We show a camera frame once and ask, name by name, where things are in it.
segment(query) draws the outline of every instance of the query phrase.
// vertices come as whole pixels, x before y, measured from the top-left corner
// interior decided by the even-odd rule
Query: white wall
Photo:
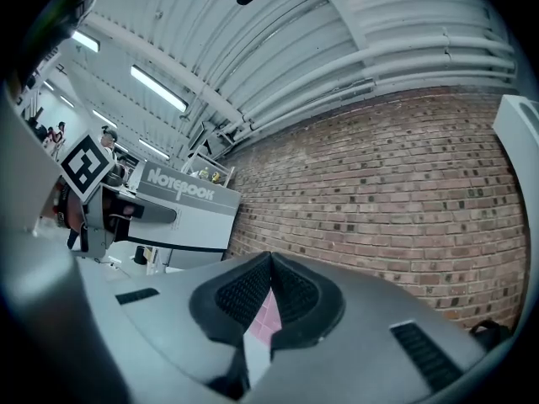
[[[66,123],[64,148],[67,149],[71,144],[88,129],[88,120],[80,115],[74,108],[69,107],[53,93],[46,88],[42,88],[38,104],[43,108],[38,121],[44,127],[53,127],[58,130],[58,123]]]

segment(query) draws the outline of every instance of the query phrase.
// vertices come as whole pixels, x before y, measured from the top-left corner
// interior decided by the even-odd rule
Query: person wearing cap
[[[115,143],[118,141],[118,134],[116,133],[116,130],[108,127],[107,125],[104,125],[101,129],[103,129],[103,134],[101,135],[101,145],[105,150],[107,150],[115,163],[117,163]]]

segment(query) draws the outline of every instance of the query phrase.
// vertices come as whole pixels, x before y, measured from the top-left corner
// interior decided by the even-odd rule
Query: ceiling
[[[260,138],[391,89],[515,77],[506,28],[484,0],[97,0],[79,30],[99,53],[68,40],[61,62],[88,114],[114,121],[136,155],[162,160],[143,139],[173,167],[202,121],[215,155],[253,130]],[[133,78],[132,65],[186,112]]]

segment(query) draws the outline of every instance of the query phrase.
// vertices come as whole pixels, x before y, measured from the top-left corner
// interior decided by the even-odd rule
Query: black bag
[[[472,335],[485,350],[490,351],[498,344],[511,337],[511,331],[508,327],[496,323],[494,320],[483,320],[479,322],[470,330]]]

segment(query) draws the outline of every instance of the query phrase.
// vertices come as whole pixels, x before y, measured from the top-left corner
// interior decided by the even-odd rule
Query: fluorescent light
[[[78,43],[81,43],[84,46],[87,46],[93,52],[99,52],[99,42],[97,40],[94,40],[91,37],[88,37],[86,35],[83,35],[80,31],[76,31],[76,30],[75,30],[75,33],[73,33],[71,37],[74,40],[76,40]]]
[[[120,148],[122,151],[124,152],[129,152],[129,150],[127,148],[125,148],[124,146],[121,146],[120,144],[118,143],[115,143],[115,147],[117,148]]]
[[[173,94],[170,90],[164,87],[162,84],[157,82],[152,77],[148,76],[137,66],[131,66],[131,75],[138,81],[142,82],[148,88],[150,88],[154,93],[159,94],[167,102],[172,104],[180,112],[185,112],[187,109],[187,103],[184,102],[181,98]]]
[[[114,124],[112,121],[110,121],[108,118],[104,117],[103,115],[101,115],[98,111],[96,111],[95,109],[92,111],[93,114],[96,116],[96,117],[99,117],[100,119],[102,119],[105,123],[109,123],[110,125],[112,125],[115,129],[118,129],[118,126],[116,124]]]
[[[75,108],[75,105],[72,104],[72,103],[71,103],[69,100],[67,100],[65,97],[60,96],[60,98],[61,98],[64,102],[66,102],[69,106],[71,106],[72,108]]]
[[[148,144],[147,142],[143,141],[142,139],[139,139],[138,141],[139,141],[143,146],[145,146],[146,148],[149,148],[149,149],[152,150],[153,152],[156,152],[156,153],[159,154],[160,156],[163,156],[163,157],[165,157],[167,160],[170,160],[170,156],[167,156],[164,152],[159,151],[155,146],[151,146],[150,144]]]

